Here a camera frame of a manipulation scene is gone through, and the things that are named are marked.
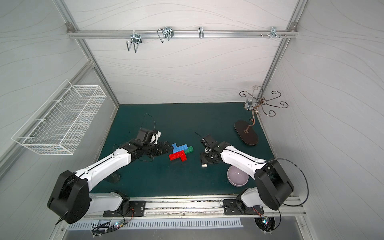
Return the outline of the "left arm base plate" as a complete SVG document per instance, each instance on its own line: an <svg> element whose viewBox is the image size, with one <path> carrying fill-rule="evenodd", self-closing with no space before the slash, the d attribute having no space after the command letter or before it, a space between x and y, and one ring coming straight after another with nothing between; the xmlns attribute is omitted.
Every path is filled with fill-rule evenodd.
<svg viewBox="0 0 384 240"><path fill-rule="evenodd" d="M104 211L103 217L143 217L146 207L146 201L123 200L121 205L115 211Z"/></svg>

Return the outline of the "large green lego brick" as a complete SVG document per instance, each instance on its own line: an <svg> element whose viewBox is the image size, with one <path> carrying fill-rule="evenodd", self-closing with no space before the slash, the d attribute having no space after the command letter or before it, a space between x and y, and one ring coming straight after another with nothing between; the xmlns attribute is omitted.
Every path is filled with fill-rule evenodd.
<svg viewBox="0 0 384 240"><path fill-rule="evenodd" d="M192 153L194 151L194 148L192 146L189 146L186 150L184 150L185 154Z"/></svg>

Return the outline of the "red lego brick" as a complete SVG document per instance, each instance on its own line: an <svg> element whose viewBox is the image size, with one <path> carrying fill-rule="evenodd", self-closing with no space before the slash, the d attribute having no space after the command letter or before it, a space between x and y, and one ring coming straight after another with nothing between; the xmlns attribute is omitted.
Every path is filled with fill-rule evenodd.
<svg viewBox="0 0 384 240"><path fill-rule="evenodd" d="M180 152L177 152L177 153L173 153L173 154L170 154L169 155L169 159L170 161L173 161L173 160L176 160L176 159L179 159L181 158L181 153Z"/></svg>
<svg viewBox="0 0 384 240"><path fill-rule="evenodd" d="M187 156L186 156L185 151L180 151L179 155L180 155L180 159L181 159L182 162L187 160Z"/></svg>

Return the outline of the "long blue lego brick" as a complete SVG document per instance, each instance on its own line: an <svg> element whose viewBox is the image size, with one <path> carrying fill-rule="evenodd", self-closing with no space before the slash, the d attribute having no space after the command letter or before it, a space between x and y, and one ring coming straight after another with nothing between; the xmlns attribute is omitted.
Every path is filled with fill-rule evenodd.
<svg viewBox="0 0 384 240"><path fill-rule="evenodd" d="M184 144L182 146L177 146L177 149L175 151L173 151L173 153L177 153L177 152L180 152L180 151L184 151L188 148L187 144Z"/></svg>

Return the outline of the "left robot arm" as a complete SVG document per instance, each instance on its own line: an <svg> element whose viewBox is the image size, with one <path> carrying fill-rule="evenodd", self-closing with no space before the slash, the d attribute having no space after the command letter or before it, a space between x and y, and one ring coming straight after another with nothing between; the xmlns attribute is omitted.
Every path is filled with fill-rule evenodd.
<svg viewBox="0 0 384 240"><path fill-rule="evenodd" d="M161 156L173 151L167 141L159 142L161 132L140 129L136 138L118 146L100 161L77 170L64 171L57 179L47 206L59 216L59 221L73 224L85 215L97 212L129 212L129 197L120 191L92 194L91 190L101 181L113 175L143 156Z"/></svg>

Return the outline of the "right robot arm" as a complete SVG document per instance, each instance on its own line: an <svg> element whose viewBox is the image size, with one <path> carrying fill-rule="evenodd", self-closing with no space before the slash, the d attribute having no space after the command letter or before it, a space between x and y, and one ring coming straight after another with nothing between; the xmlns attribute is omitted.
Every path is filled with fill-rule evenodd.
<svg viewBox="0 0 384 240"><path fill-rule="evenodd" d="M241 152L227 142L218 143L211 135L201 140L205 151L201 153L203 165L224 162L248 174L256 186L237 196L239 211L258 205L266 205L277 211L294 191L286 172L276 160L267 162Z"/></svg>

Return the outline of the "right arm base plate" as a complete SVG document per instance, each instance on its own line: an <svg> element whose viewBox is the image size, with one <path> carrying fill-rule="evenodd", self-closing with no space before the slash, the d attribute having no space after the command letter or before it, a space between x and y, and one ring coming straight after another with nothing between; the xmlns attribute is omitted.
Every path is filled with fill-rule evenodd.
<svg viewBox="0 0 384 240"><path fill-rule="evenodd" d="M241 201L235 199L221 199L219 201L220 206L224 210L226 216L237 216L237 215L263 215L264 208L262 205L256 205L253 207L247 207Z"/></svg>

